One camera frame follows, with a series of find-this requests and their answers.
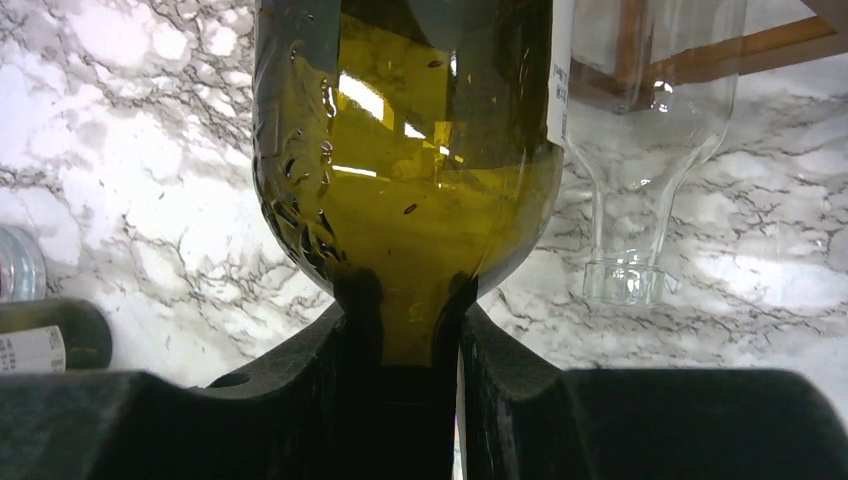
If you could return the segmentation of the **green wine bottle silver neck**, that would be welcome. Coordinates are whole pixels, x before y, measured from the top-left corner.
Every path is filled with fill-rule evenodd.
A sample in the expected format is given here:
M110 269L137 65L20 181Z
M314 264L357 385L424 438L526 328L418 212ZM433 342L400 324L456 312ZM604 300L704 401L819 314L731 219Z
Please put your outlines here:
M82 299L45 299L1 305L1 373L64 373L107 369L110 327L98 307Z

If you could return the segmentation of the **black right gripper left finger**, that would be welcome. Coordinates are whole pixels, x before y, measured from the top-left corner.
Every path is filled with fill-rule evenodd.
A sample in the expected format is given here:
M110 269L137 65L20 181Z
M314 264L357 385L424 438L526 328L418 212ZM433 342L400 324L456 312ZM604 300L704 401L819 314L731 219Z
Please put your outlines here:
M375 306L331 306L205 388L141 371L1 377L5 479L377 479L363 341Z

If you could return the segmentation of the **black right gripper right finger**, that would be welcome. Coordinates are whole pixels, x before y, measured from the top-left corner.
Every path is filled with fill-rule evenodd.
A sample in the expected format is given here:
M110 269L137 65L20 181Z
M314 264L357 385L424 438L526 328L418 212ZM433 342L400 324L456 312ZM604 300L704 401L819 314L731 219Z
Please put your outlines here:
M462 334L469 479L843 479L847 434L775 369L562 370L479 307Z

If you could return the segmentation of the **green wine bottle white label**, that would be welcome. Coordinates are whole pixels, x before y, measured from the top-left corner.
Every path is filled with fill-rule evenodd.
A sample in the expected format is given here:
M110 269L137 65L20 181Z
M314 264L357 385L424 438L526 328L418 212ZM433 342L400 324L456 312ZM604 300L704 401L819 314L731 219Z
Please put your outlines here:
M569 1L260 1L253 181L286 253L432 368L524 260L563 167Z

